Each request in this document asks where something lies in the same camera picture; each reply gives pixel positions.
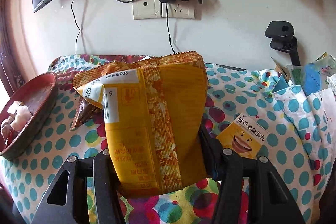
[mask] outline white tissue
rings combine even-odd
[[[6,141],[8,135],[10,134],[12,128],[11,128],[11,122],[14,121],[14,118],[12,118],[11,116],[9,116],[6,120],[2,121],[1,124],[1,134],[3,139]]]
[[[27,106],[18,106],[16,110],[15,120],[10,125],[15,131],[20,132],[25,127],[31,117],[32,114],[30,113]]]

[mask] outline lips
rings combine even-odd
[[[239,138],[236,135],[234,135],[232,140],[232,148],[237,153],[245,153],[252,150],[252,148],[246,142],[244,142],[241,138]]]

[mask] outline barcode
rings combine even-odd
[[[107,100],[107,94],[104,94],[104,118],[105,120],[109,119],[109,104],[108,104],[108,100]]]

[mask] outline yellow snack bag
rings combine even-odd
[[[245,158],[255,159],[268,132],[249,116],[240,114],[217,137],[224,148],[230,148]]]
[[[91,80],[92,74],[103,76],[74,87],[104,109],[122,195],[170,193],[207,176],[198,138],[208,85],[200,55],[187,52],[133,64],[115,62],[89,72],[77,75],[74,82]]]

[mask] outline polka dot tablecloth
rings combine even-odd
[[[0,157],[0,172],[20,213],[27,223],[34,217],[36,208],[58,169],[70,155],[78,158],[95,156],[107,147],[103,117],[96,116],[75,131],[72,125],[79,95],[72,88],[72,78],[78,71],[118,59],[134,62],[142,57],[121,56],[65,56],[55,60],[49,71],[58,74],[59,94],[50,117],[41,132],[26,151],[14,161]],[[312,203],[318,200],[328,181],[334,155],[326,153],[328,147],[309,146],[311,138],[320,141],[325,120],[320,112],[313,112],[309,125],[293,115],[287,115],[292,104],[286,101],[287,93],[272,94],[279,75],[274,71],[237,72],[207,64],[209,91],[203,122],[212,137],[224,130],[240,113],[250,115],[270,134],[259,155],[267,156],[287,183],[307,223],[312,215]],[[308,100],[316,106],[314,99]],[[308,109],[307,103],[298,100],[299,109]],[[317,133],[313,121],[318,123]],[[326,142],[332,140],[332,134]],[[244,182],[239,223],[245,224],[248,208],[248,187]],[[125,199],[120,206],[125,220],[135,223],[209,223],[218,197],[218,184],[204,179],[174,193],[151,198]],[[97,223],[93,179],[87,179],[87,200],[90,223]]]

